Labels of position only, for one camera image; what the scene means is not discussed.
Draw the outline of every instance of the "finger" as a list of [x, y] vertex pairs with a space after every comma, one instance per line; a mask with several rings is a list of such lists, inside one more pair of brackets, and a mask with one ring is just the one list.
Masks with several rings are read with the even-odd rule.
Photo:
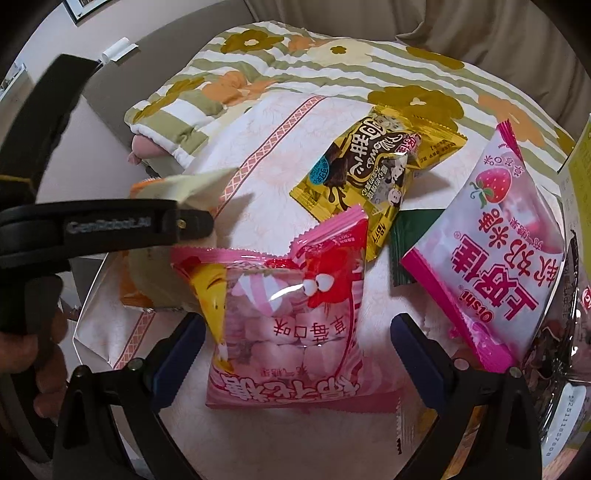
[[15, 374], [29, 368], [37, 357], [37, 335], [0, 333], [0, 373]]
[[37, 372], [37, 388], [40, 393], [53, 393], [60, 390], [67, 380], [64, 354], [56, 345], [49, 360]]
[[61, 404], [66, 395], [66, 386], [53, 393], [41, 393], [33, 401], [35, 412], [42, 419], [56, 419], [60, 416]]
[[66, 315], [60, 309], [56, 309], [56, 314], [51, 323], [51, 340], [53, 343], [60, 343], [67, 333], [68, 320]]

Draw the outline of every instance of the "yellow flower print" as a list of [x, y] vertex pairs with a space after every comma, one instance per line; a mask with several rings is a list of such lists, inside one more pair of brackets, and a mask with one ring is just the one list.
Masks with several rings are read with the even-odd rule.
[[570, 135], [565, 133], [561, 128], [555, 127], [554, 131], [558, 136], [558, 146], [566, 155], [570, 155], [570, 153], [574, 150], [575, 141], [570, 138]]
[[138, 122], [142, 118], [146, 118], [148, 116], [154, 115], [161, 108], [173, 103], [180, 96], [181, 93], [186, 92], [188, 90], [194, 90], [199, 85], [201, 85], [203, 82], [204, 82], [203, 77], [197, 77], [193, 80], [189, 80], [189, 79], [179, 80], [178, 82], [175, 82], [172, 85], [172, 87], [170, 87], [168, 89], [168, 92], [166, 92], [166, 95], [164, 95], [161, 99], [156, 100], [154, 103], [152, 103], [152, 104], [148, 105], [146, 108], [144, 108], [141, 112], [136, 113], [134, 116], [133, 123]]
[[423, 50], [422, 48], [407, 47], [407, 52], [409, 52], [413, 57], [423, 60], [436, 61], [452, 70], [460, 70], [464, 68], [463, 62], [459, 60], [446, 57], [445, 55], [440, 55], [439, 53], [433, 53], [432, 51]]
[[368, 102], [391, 106], [404, 116], [419, 116], [457, 132], [454, 121], [464, 117], [464, 109], [455, 98], [439, 90], [427, 90], [419, 85], [386, 87], [370, 92]]
[[372, 46], [352, 38], [330, 40], [320, 46], [311, 47], [308, 56], [313, 62], [327, 67], [337, 63], [345, 65], [367, 65], [372, 59]]
[[272, 37], [261, 30], [245, 30], [242, 33], [230, 35], [220, 48], [220, 52], [269, 50], [284, 38], [280, 35]]

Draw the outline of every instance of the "marshmallow bag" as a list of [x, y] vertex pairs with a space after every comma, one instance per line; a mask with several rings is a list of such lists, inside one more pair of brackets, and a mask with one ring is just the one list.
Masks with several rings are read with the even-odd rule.
[[279, 407], [375, 391], [355, 338], [367, 230], [355, 206], [295, 239], [286, 257], [173, 249], [173, 267], [216, 341], [208, 406]]

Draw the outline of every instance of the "snack in container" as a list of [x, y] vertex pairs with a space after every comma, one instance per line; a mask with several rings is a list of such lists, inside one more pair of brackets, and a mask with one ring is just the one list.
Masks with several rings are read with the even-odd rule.
[[415, 174], [462, 148], [466, 137], [375, 106], [330, 145], [290, 195], [317, 220], [360, 204], [369, 217], [366, 260], [378, 256]]
[[279, 407], [364, 395], [356, 341], [368, 220], [354, 206], [296, 238], [285, 257], [175, 247], [216, 348], [211, 407]]
[[431, 294], [484, 368], [520, 364], [563, 259], [564, 240], [525, 168], [511, 124], [401, 264]]
[[558, 478], [591, 430], [591, 295], [572, 233], [556, 293], [524, 361], [545, 478]]

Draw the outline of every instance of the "yellow snack bag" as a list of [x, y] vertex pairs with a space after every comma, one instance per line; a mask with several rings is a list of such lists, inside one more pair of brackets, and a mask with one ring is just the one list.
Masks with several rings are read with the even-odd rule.
[[319, 221], [360, 204], [369, 217], [365, 259], [371, 261], [415, 174], [437, 165], [466, 141], [442, 125], [375, 106], [333, 141], [290, 196]]

